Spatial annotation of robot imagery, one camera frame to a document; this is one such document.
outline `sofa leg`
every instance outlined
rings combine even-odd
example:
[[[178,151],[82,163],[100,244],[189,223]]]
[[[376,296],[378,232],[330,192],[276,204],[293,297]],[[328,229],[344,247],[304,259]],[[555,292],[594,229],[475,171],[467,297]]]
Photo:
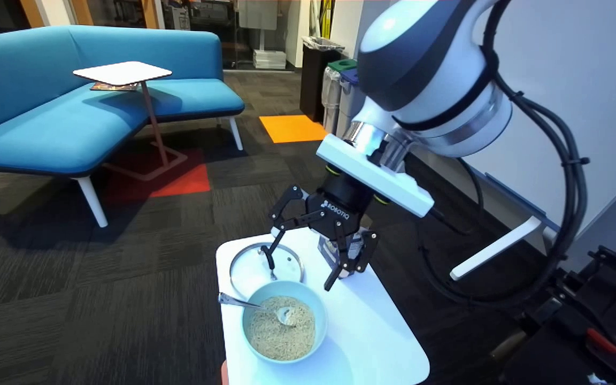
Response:
[[[100,229],[104,229],[110,223],[108,223],[108,217],[102,214],[102,208],[100,208],[100,202],[97,198],[97,191],[94,191],[94,185],[93,179],[86,175],[86,178],[75,178],[82,192],[86,194],[86,202],[94,214],[94,220]]]
[[[230,118],[230,130],[231,130],[231,134],[236,138],[238,151],[241,153],[245,146],[241,146],[239,127],[238,127],[238,121],[236,121],[236,118]]]

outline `blue sofa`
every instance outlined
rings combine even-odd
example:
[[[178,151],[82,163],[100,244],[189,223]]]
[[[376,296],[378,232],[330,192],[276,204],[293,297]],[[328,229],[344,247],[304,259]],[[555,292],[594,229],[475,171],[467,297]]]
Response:
[[[236,116],[245,100],[223,82],[221,40],[209,33],[54,25],[0,34],[0,171],[75,178],[108,226],[91,173],[139,128],[139,93],[93,93],[75,68],[142,61],[171,70],[150,82],[158,123]]]

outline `side table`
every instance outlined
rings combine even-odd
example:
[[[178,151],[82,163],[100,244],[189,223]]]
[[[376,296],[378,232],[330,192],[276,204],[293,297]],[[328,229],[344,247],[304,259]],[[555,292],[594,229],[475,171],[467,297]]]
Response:
[[[178,167],[186,160],[186,155],[183,155],[173,148],[168,148],[162,143],[160,127],[158,127],[158,121],[154,113],[154,102],[153,102],[150,89],[147,89],[150,79],[169,78],[171,70],[160,68],[160,66],[153,66],[145,62],[116,62],[116,64],[104,64],[104,66],[78,68],[73,72],[78,78],[86,78],[86,79],[99,82],[99,83],[102,83],[108,89],[116,89],[116,90],[130,90],[130,86],[138,86],[143,94],[143,105],[145,105],[145,111],[150,116],[150,127],[154,132],[154,146],[158,151],[162,166],[158,169],[145,173],[145,175],[134,173],[134,171],[124,169],[124,167],[118,167],[118,166],[110,166],[110,163],[104,166],[108,169],[124,173],[124,175],[134,178],[134,179],[142,179],[142,183],[150,183],[150,179],[157,179],[158,175],[171,171],[173,167]]]
[[[231,385],[380,385],[422,384],[431,361],[390,294],[369,267],[363,275],[324,288],[330,275],[318,255],[318,234],[286,232],[281,247],[292,248],[304,265],[308,284],[328,309],[328,339],[314,355],[300,364],[276,365],[262,361],[241,334],[241,309],[221,307],[226,373]],[[230,265],[251,244],[271,243],[271,236],[233,239],[217,251],[219,288],[236,294]]]

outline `orange rug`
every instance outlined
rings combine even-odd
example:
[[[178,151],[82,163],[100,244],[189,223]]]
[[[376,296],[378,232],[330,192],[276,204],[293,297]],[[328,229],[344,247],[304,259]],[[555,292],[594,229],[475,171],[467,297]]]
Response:
[[[202,151],[190,151],[185,155],[189,159],[183,166],[150,183],[133,179],[129,175],[104,169],[100,202],[104,206],[129,206],[158,198],[207,192],[209,179]],[[116,155],[110,159],[110,163],[143,173],[158,167],[160,159],[157,157],[154,148],[147,148],[143,153]]]
[[[324,124],[308,116],[262,116],[262,124],[271,143],[321,141],[328,134]]]

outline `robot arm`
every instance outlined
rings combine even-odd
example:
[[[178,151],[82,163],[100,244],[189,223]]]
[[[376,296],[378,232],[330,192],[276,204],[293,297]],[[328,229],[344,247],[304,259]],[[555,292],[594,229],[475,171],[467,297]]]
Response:
[[[401,0],[363,34],[363,110],[347,141],[328,138],[318,157],[416,217],[432,199],[403,171],[416,148],[467,157],[491,146],[512,121],[512,102],[493,83],[498,61],[473,40],[495,0]]]
[[[414,148],[461,159],[484,151],[507,128],[512,100],[521,97],[501,83],[493,47],[484,49],[473,40],[480,16],[496,3],[507,4],[507,0],[401,0],[367,30],[357,59],[363,110],[354,118],[344,139],[334,134],[324,139],[316,155],[328,160],[331,173],[316,198],[301,194],[304,202],[316,202],[306,204],[304,219],[312,220],[304,224],[321,232],[331,244],[324,248],[324,255],[331,255],[328,262],[334,267],[326,288],[335,276],[361,271],[370,262],[376,234],[360,226],[360,219],[372,198],[388,199],[417,219],[432,210],[435,199],[427,191],[404,173],[404,157]]]

